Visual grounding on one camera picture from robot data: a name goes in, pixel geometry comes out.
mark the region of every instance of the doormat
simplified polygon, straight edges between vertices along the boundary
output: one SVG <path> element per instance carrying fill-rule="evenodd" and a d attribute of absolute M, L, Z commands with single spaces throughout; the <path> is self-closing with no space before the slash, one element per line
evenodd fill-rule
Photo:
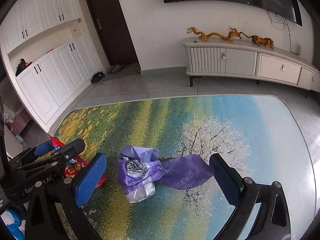
<path fill-rule="evenodd" d="M 155 195 L 130 204 L 117 182 L 116 160 L 124 144 L 156 148 L 160 159 L 192 153 L 208 163 L 211 154 L 220 153 L 242 177 L 281 182 L 295 236 L 314 217 L 309 152 L 289 109 L 275 97 L 198 96 L 83 108 L 71 112 L 55 136 L 64 143 L 84 139 L 82 156 L 88 161 L 97 152 L 107 157 L 108 181 L 82 207 L 102 239 L 212 240 L 234 210 L 214 177 L 190 190 L 155 182 Z M 247 237 L 258 209 L 256 204 L 240 239 Z"/>

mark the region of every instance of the baseboard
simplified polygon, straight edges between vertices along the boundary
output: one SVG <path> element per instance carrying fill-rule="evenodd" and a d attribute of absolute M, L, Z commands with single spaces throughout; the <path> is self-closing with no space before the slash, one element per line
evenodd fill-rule
<path fill-rule="evenodd" d="M 187 67 L 169 67 L 169 68 L 157 68 L 141 70 L 141 76 L 161 76 L 161 75 L 180 75 L 186 74 Z"/>

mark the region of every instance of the dark brown door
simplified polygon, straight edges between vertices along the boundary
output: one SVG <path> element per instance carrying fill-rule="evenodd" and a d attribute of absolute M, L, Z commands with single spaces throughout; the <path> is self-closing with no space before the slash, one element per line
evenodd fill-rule
<path fill-rule="evenodd" d="M 119 0 L 87 0 L 87 3 L 109 63 L 138 63 Z"/>

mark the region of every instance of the black bag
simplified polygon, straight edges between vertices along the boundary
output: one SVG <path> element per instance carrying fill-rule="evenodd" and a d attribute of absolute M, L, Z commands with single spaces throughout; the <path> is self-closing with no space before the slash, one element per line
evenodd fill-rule
<path fill-rule="evenodd" d="M 105 74 L 103 72 L 97 72 L 93 75 L 91 79 L 91 83 L 99 82 L 101 79 L 105 77 Z"/>
<path fill-rule="evenodd" d="M 26 68 L 27 68 L 27 64 L 26 64 L 26 61 L 22 58 L 20 59 L 20 63 L 19 65 L 17 66 L 17 71 L 16 71 L 16 77 L 22 72 L 24 71 Z"/>

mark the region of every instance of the drawer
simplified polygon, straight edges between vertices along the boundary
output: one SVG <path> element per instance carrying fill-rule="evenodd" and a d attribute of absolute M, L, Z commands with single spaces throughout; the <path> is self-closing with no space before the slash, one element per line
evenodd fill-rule
<path fill-rule="evenodd" d="M 304 88 L 308 88 L 317 92 L 320 92 L 320 76 L 313 72 L 301 68 L 301 74 L 298 85 Z"/>
<path fill-rule="evenodd" d="M 260 77 L 298 83 L 301 67 L 288 61 L 261 55 Z"/>

